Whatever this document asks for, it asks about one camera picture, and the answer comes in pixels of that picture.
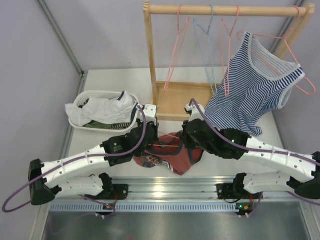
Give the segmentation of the red tank top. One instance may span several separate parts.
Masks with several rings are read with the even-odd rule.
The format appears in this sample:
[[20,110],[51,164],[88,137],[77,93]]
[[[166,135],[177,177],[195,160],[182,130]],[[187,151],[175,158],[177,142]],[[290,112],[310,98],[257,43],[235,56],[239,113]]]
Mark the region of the red tank top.
[[[172,132],[176,137],[181,136],[182,132]],[[160,136],[158,142],[170,142],[168,136]],[[134,157],[134,161],[143,168],[166,167],[172,173],[182,176],[195,164],[201,161],[204,151],[198,147],[195,149],[186,148],[182,140],[175,139],[172,143],[178,147],[156,147],[146,150],[142,156]]]

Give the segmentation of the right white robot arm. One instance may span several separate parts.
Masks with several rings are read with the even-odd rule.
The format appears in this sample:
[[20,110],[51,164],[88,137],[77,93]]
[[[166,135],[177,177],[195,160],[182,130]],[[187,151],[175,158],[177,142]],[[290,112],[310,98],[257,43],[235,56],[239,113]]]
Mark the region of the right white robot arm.
[[273,169],[270,173],[238,173],[220,198],[243,199],[249,194],[287,192],[300,199],[320,198],[320,153],[300,155],[266,144],[235,129],[211,128],[204,120],[185,120],[181,140],[225,160],[250,162]]

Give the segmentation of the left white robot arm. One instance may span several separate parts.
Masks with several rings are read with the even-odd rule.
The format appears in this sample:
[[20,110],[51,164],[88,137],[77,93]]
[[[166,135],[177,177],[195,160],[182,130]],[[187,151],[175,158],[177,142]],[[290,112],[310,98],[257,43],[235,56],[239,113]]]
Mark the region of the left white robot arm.
[[112,180],[103,173],[84,177],[91,171],[105,170],[140,157],[158,140],[158,123],[138,121],[129,133],[114,136],[94,148],[64,159],[43,162],[35,159],[28,170],[30,201],[40,206],[64,196],[100,196],[113,194]]

